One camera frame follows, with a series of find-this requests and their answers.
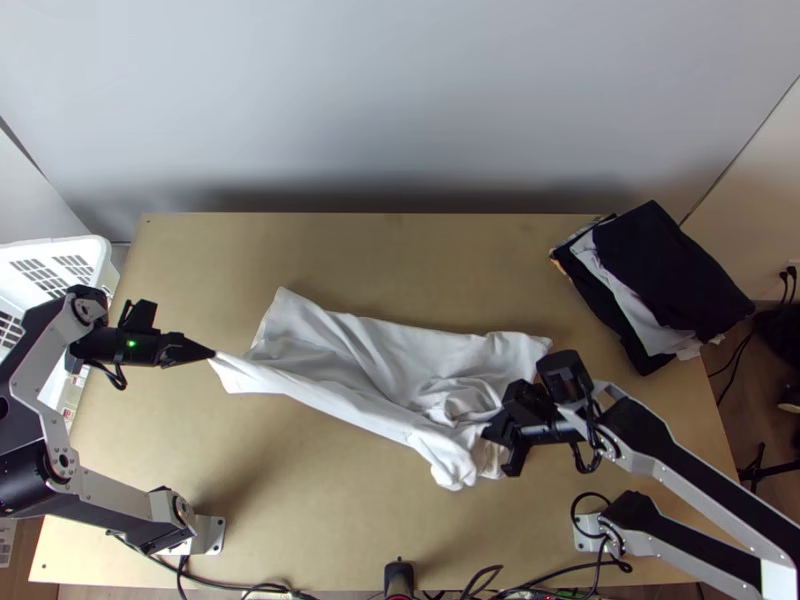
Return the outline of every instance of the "plywood tabletop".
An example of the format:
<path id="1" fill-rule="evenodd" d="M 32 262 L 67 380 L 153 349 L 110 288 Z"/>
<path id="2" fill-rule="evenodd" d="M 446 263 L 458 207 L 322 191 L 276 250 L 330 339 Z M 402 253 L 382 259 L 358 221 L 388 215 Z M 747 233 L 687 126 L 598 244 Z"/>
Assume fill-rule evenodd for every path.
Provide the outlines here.
<path id="1" fill-rule="evenodd" d="M 548 260 L 581 215 L 148 215 L 131 247 L 121 300 L 159 304 L 156 326 L 243 354 L 280 286 L 330 310 L 437 329 L 516 330 L 575 348 L 664 417 L 679 442 L 735 475 L 700 359 L 643 378 L 613 333 Z M 611 464 L 575 471 L 568 448 L 535 448 L 518 479 L 461 492 L 436 486 L 413 450 L 283 396 L 227 395 L 205 363 L 127 370 L 119 393 L 93 374 L 72 430 L 86 467 L 153 489 L 168 485 L 203 514 L 228 519 L 221 555 L 195 557 L 222 581 L 288 579 L 309 590 L 373 590 L 385 563 L 416 564 L 421 589 L 456 589 L 501 563 L 501 587 L 587 562 L 568 510 L 579 493 L 651 495 L 667 515 L 719 535 L 654 481 Z M 603 585 L 690 578 L 655 559 Z M 590 571 L 567 576 L 585 585 Z M 46 519 L 36 581 L 171 587 L 174 577 L 100 529 Z"/>

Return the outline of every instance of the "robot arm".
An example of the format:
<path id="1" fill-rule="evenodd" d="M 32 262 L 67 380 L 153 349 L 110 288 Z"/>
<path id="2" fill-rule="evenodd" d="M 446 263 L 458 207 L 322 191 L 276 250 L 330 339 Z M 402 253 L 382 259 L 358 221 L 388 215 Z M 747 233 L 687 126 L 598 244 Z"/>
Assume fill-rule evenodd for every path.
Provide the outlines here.
<path id="1" fill-rule="evenodd" d="M 590 442 L 596 456 L 630 473 L 656 478 L 744 549 L 663 516 L 650 498 L 633 491 L 623 493 L 599 514 L 577 515 L 576 546 L 597 552 L 600 538 L 608 536 L 608 549 L 618 556 L 623 552 L 656 556 L 734 598 L 800 597 L 797 524 L 680 446 L 660 417 L 617 386 L 604 383 L 595 390 L 574 350 L 548 355 L 537 368 L 544 390 L 534 394 L 537 403 L 525 403 L 535 418 L 545 425 L 558 423 L 562 441 L 580 435 Z M 614 400 L 605 411 L 595 408 L 597 392 Z M 561 419 L 548 414 L 552 409 Z M 541 427 L 528 425 L 534 443 L 542 438 Z M 518 435 L 525 437 L 525 431 L 526 427 L 520 427 Z M 543 443 L 553 442 L 546 439 Z M 598 537 L 587 537 L 584 532 Z"/>
<path id="2" fill-rule="evenodd" d="M 126 305 L 119 326 L 108 327 L 105 294 L 75 286 L 25 313 L 25 334 L 0 364 L 3 516 L 51 514 L 104 527 L 145 554 L 221 551 L 224 519 L 196 515 L 169 488 L 144 492 L 85 468 L 63 417 L 38 399 L 62 356 L 73 372 L 86 362 L 112 364 L 120 375 L 122 364 L 167 367 L 213 356 L 182 334 L 154 329 L 155 308 Z"/>

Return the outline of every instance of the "white cloth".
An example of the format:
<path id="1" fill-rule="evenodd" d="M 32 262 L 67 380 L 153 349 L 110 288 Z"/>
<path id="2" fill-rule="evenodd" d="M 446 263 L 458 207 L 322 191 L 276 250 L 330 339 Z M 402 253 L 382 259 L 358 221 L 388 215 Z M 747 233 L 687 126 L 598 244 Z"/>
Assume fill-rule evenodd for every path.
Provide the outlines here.
<path id="1" fill-rule="evenodd" d="M 445 333 L 327 312 L 280 288 L 243 358 L 209 362 L 229 393 L 286 394 L 419 452 L 450 490 L 502 477 L 482 440 L 506 386 L 533 379 L 552 342 L 523 333 Z"/>
<path id="2" fill-rule="evenodd" d="M 587 231 L 580 239 L 576 240 L 570 246 L 570 251 L 600 283 L 614 294 L 617 305 L 633 327 L 648 356 L 675 354 L 679 360 L 689 360 L 699 356 L 703 343 L 697 339 L 694 331 L 672 329 L 660 325 L 652 311 L 642 302 L 639 294 L 617 279 L 612 272 L 606 270 L 597 255 L 593 230 Z M 720 335 L 712 342 L 718 344 L 722 339 L 723 336 Z"/>

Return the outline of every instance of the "laundry basket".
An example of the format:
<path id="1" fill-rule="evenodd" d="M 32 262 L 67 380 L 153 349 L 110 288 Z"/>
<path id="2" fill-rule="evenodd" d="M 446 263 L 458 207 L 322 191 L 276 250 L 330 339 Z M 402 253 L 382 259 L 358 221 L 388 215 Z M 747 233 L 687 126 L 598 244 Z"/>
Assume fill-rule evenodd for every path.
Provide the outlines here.
<path id="1" fill-rule="evenodd" d="M 111 264 L 111 244 L 96 235 L 0 245 L 0 362 L 22 337 L 25 311 L 84 284 L 113 297 L 119 273 Z M 61 360 L 39 394 L 72 425 L 88 368 L 71 375 Z"/>

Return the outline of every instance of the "wires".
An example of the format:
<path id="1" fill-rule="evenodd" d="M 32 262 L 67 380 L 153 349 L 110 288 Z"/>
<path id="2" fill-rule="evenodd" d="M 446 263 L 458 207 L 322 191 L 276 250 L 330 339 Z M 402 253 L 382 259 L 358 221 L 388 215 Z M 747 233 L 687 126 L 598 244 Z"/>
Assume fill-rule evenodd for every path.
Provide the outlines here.
<path id="1" fill-rule="evenodd" d="M 186 598 L 186 592 L 183 591 L 183 585 L 181 584 L 181 576 L 183 575 L 183 569 L 186 568 L 187 562 L 189 562 L 189 555 L 181 556 L 178 561 L 178 572 L 175 574 L 175 587 L 178 588 L 178 595 L 181 597 L 181 600 L 188 600 L 188 598 Z"/>
<path id="2" fill-rule="evenodd" d="M 189 558 L 190 558 L 190 556 L 188 556 L 188 555 L 181 556 L 180 560 L 178 561 L 178 566 L 177 567 L 173 567 L 171 564 L 167 563 L 164 560 L 161 560 L 160 558 L 154 558 L 154 557 L 149 556 L 147 554 L 142 554 L 139 551 L 138 548 L 136 548 L 134 546 L 131 546 L 128 542 L 126 542 L 122 538 L 121 535 L 119 535 L 117 533 L 109 533 L 108 535 L 114 537 L 121 544 L 124 544 L 125 547 L 130 548 L 131 550 L 133 550 L 137 554 L 141 554 L 142 556 L 144 556 L 149 561 L 152 561 L 155 564 L 157 564 L 158 566 L 160 566 L 160 567 L 162 567 L 164 569 L 167 569 L 168 571 L 171 571 L 171 572 L 175 573 L 175 576 L 177 578 L 176 587 L 178 589 L 178 594 L 180 595 L 181 600 L 184 600 L 186 598 L 186 592 L 183 590 L 183 585 L 181 584 L 181 579 L 188 579 L 189 581 L 193 581 L 194 583 L 197 583 L 199 585 L 203 585 L 205 587 L 214 588 L 214 589 L 217 589 L 217 590 L 226 590 L 226 591 L 229 591 L 229 592 L 244 592 L 245 593 L 245 595 L 244 595 L 245 598 L 247 597 L 248 594 L 250 594 L 252 592 L 268 592 L 268 593 L 274 593 L 274 594 L 291 594 L 295 598 L 298 598 L 298 600 L 318 600 L 317 598 L 315 598 L 311 594 L 308 594 L 307 592 L 301 592 L 299 590 L 294 590 L 294 589 L 292 589 L 292 588 L 290 588 L 288 586 L 285 586 L 285 585 L 282 585 L 282 584 L 279 584 L 279 583 L 272 583 L 272 582 L 269 582 L 269 581 L 265 581 L 263 583 L 257 583 L 256 585 L 243 585 L 243 584 L 240 584 L 240 583 L 220 583 L 220 582 L 217 582 L 217 581 L 211 581 L 209 579 L 204 579 L 203 577 L 199 577 L 197 575 L 192 575 L 191 573 L 187 573 L 186 572 L 186 567 L 187 567 L 187 565 L 189 563 Z"/>
<path id="3" fill-rule="evenodd" d="M 600 463 L 603 460 L 603 444 L 597 438 L 597 425 L 595 423 L 595 419 L 602 414 L 602 411 L 600 410 L 600 403 L 592 398 L 591 392 L 583 388 L 583 386 L 581 386 L 581 388 L 583 389 L 584 395 L 589 400 L 588 406 L 586 407 L 586 441 L 592 449 L 592 462 L 589 463 L 588 466 L 586 465 L 577 442 L 569 442 L 569 447 L 572 450 L 572 457 L 575 459 L 575 468 L 578 470 L 578 473 L 586 475 L 594 473 L 600 467 Z"/>
<path id="4" fill-rule="evenodd" d="M 469 580 L 469 583 L 467 583 L 464 590 L 461 592 L 461 595 L 458 597 L 458 600 L 468 600 L 468 598 L 473 598 L 474 596 L 480 594 L 487 587 L 489 587 L 489 584 L 492 583 L 492 581 L 494 581 L 494 578 L 497 577 L 497 575 L 502 570 L 503 570 L 503 565 L 492 565 L 491 567 L 484 567 L 483 569 L 475 573 L 475 575 L 473 575 L 472 578 Z M 480 587 L 473 589 L 475 587 L 475 584 L 478 583 L 478 581 L 480 581 L 481 577 L 489 573 L 491 573 L 491 575 L 489 575 L 489 577 L 486 578 L 486 581 L 484 581 Z"/>
<path id="5" fill-rule="evenodd" d="M 572 523 L 572 526 L 575 527 L 580 533 L 582 533 L 586 537 L 589 537 L 589 538 L 592 538 L 592 539 L 602 539 L 602 541 L 600 542 L 600 550 L 597 553 L 597 559 L 595 561 L 593 561 L 593 562 L 590 562 L 590 563 L 583 563 L 583 564 L 580 564 L 580 565 L 573 565 L 571 567 L 565 567 L 563 569 L 559 569 L 557 571 L 553 571 L 552 573 L 547 573 L 546 575 L 542 575 L 541 577 L 537 577 L 535 579 L 531 579 L 530 581 L 526 581 L 525 583 L 523 583 L 521 585 L 518 585 L 516 587 L 509 588 L 507 590 L 503 590 L 502 592 L 497 594 L 494 597 L 493 600 L 503 600 L 505 598 L 510 598 L 510 597 L 514 596 L 515 594 L 520 593 L 520 592 L 542 592 L 542 593 L 545 593 L 545 594 L 547 594 L 548 596 L 550 596 L 552 598 L 563 598 L 565 600 L 588 600 L 589 598 L 591 598 L 597 592 L 597 587 L 600 585 L 600 569 L 602 567 L 613 565 L 613 566 L 616 566 L 623 573 L 630 573 L 631 571 L 633 571 L 633 567 L 631 566 L 630 563 L 627 563 L 627 562 L 625 562 L 623 560 L 620 560 L 616 556 L 612 555 L 609 560 L 603 560 L 603 551 L 605 550 L 606 544 L 609 542 L 609 540 L 611 540 L 611 537 L 608 534 L 605 534 L 605 533 L 589 534 L 586 531 L 584 531 L 583 529 L 581 529 L 580 527 L 578 527 L 577 523 L 579 521 L 578 521 L 578 519 L 577 519 L 577 517 L 575 515 L 575 511 L 578 508 L 578 504 L 582 500 L 584 500 L 585 498 L 590 498 L 590 497 L 591 498 L 599 498 L 600 500 L 605 502 L 607 506 L 611 505 L 611 502 L 608 500 L 608 498 L 606 498 L 602 494 L 598 494 L 597 492 L 584 492 L 583 494 L 580 494 L 579 496 L 577 496 L 575 498 L 575 500 L 572 501 L 572 505 L 569 508 L 569 516 L 570 516 L 570 522 Z M 576 595 L 564 596 L 564 595 L 559 595 L 558 592 L 549 592 L 549 591 L 542 590 L 542 589 L 537 587 L 538 585 L 544 583 L 545 581 L 553 579 L 554 577 L 558 577 L 558 576 L 564 575 L 566 573 L 572 573 L 574 571 L 581 571 L 583 569 L 594 569 L 595 570 L 594 581 L 592 583 L 592 587 L 589 590 L 589 592 L 587 592 L 583 596 L 576 596 Z M 481 573 L 481 571 L 476 573 L 475 576 L 470 580 L 470 583 L 473 583 L 473 581 L 476 580 L 476 578 L 480 575 L 480 573 Z M 462 596 L 459 598 L 459 600 L 467 600 L 467 598 L 471 598 L 471 594 L 467 593 L 467 595 L 465 596 L 464 595 L 465 592 L 462 592 Z"/>
<path id="6" fill-rule="evenodd" d="M 122 372 L 122 367 L 119 363 L 114 363 L 114 373 L 108 370 L 104 364 L 97 362 L 96 360 L 89 359 L 85 361 L 87 365 L 90 367 L 94 367 L 95 369 L 100 369 L 103 373 L 105 373 L 108 380 L 111 382 L 115 388 L 119 391 L 124 390 L 128 387 L 128 380 L 125 377 L 125 374 Z"/>
<path id="7" fill-rule="evenodd" d="M 789 267 L 787 267 L 785 271 L 781 271 L 779 276 L 781 278 L 781 281 L 783 281 L 783 295 L 781 296 L 781 302 L 780 302 L 781 305 L 786 303 L 786 294 L 789 291 L 789 276 L 792 277 L 792 294 L 791 296 L 789 296 L 789 304 L 791 304 L 794 301 L 794 295 L 795 292 L 797 291 L 797 268 L 794 265 L 789 265 Z M 725 363 L 725 366 L 723 366 L 720 369 L 717 369 L 716 371 L 708 375 L 709 378 L 715 377 L 716 375 L 719 375 L 720 373 L 725 371 L 728 367 L 730 367 L 731 364 L 733 364 L 733 371 L 731 371 L 731 376 L 728 379 L 728 383 L 725 384 L 725 387 L 722 389 L 722 392 L 717 398 L 717 406 L 722 404 L 722 400 L 725 398 L 725 395 L 728 393 L 728 390 L 731 389 L 733 381 L 736 378 L 736 371 L 739 369 L 739 362 L 741 362 L 745 348 L 747 348 L 747 344 L 750 343 L 750 340 L 752 338 L 753 338 L 753 333 L 751 332 L 747 335 L 747 337 L 745 337 L 741 342 L 739 342 L 739 345 L 736 346 L 736 349 L 733 351 L 733 354 L 731 354 L 731 357 L 728 359 L 728 362 Z"/>
<path id="8" fill-rule="evenodd" d="M 789 265 L 786 267 L 786 272 L 792 277 L 792 295 L 789 296 L 789 304 L 791 304 L 794 302 L 794 293 L 797 291 L 797 267 Z"/>
<path id="9" fill-rule="evenodd" d="M 752 333 L 748 334 L 748 336 L 744 338 L 744 340 L 742 340 L 742 342 L 739 344 L 739 348 L 736 349 L 736 352 L 738 352 L 739 354 L 736 355 L 736 352 L 734 352 L 734 355 L 736 356 L 736 362 L 733 363 L 733 371 L 731 371 L 731 376 L 730 379 L 728 379 L 728 383 L 725 384 L 725 387 L 722 389 L 719 398 L 717 398 L 717 406 L 722 404 L 722 400 L 725 398 L 725 394 L 727 394 L 728 390 L 731 389 L 731 386 L 733 385 L 733 380 L 736 377 L 736 371 L 739 369 L 739 361 L 742 360 L 742 356 L 744 356 L 744 350 L 745 348 L 747 348 L 747 344 L 748 342 L 750 342 L 752 337 L 753 337 Z"/>
<path id="10" fill-rule="evenodd" d="M 614 556 L 611 557 L 610 560 L 603 560 L 603 552 L 605 551 L 605 546 L 608 543 L 610 538 L 606 537 L 600 543 L 600 550 L 597 553 L 597 559 L 594 562 L 584 563 L 580 565 L 574 565 L 572 567 L 565 567 L 563 569 L 559 569 L 558 571 L 553 571 L 552 573 L 548 573 L 547 575 L 543 575 L 542 577 L 537 577 L 536 579 L 531 579 L 530 581 L 526 581 L 522 585 L 518 585 L 516 587 L 504 590 L 497 594 L 496 598 L 498 600 L 502 600 L 504 598 L 509 598 L 514 596 L 517 592 L 546 592 L 549 596 L 553 598 L 564 598 L 565 600 L 588 600 L 597 592 L 597 588 L 600 585 L 600 569 L 601 567 L 611 566 L 614 565 L 619 568 L 620 571 L 623 573 L 630 573 L 633 571 L 633 567 L 630 563 L 627 563 L 623 560 L 620 560 Z M 594 581 L 592 583 L 592 587 L 590 588 L 589 592 L 584 594 L 583 596 L 575 597 L 575 596 L 560 596 L 557 592 L 551 593 L 547 592 L 546 590 L 542 590 L 537 586 L 539 584 L 548 581 L 549 579 L 553 579 L 554 577 L 558 577 L 560 575 L 564 575 L 566 573 L 572 573 L 574 571 L 580 571 L 583 569 L 594 569 Z"/>
<path id="11" fill-rule="evenodd" d="M 783 281 L 783 296 L 781 296 L 781 301 L 780 301 L 780 304 L 783 304 L 784 302 L 786 302 L 786 294 L 789 291 L 789 272 L 781 271 L 780 273 L 778 273 L 778 277 L 780 277 L 781 281 Z"/>
<path id="12" fill-rule="evenodd" d="M 584 492 L 575 498 L 572 501 L 572 506 L 569 507 L 569 520 L 572 523 L 572 526 L 578 530 L 584 537 L 588 537 L 591 539 L 599 540 L 600 538 L 608 537 L 605 533 L 587 533 L 580 527 L 578 527 L 578 523 L 580 522 L 578 517 L 575 516 L 575 510 L 578 508 L 578 504 L 584 498 L 600 498 L 603 502 L 606 503 L 606 506 L 611 506 L 611 501 L 603 496 L 603 494 L 598 494 L 597 492 Z"/>

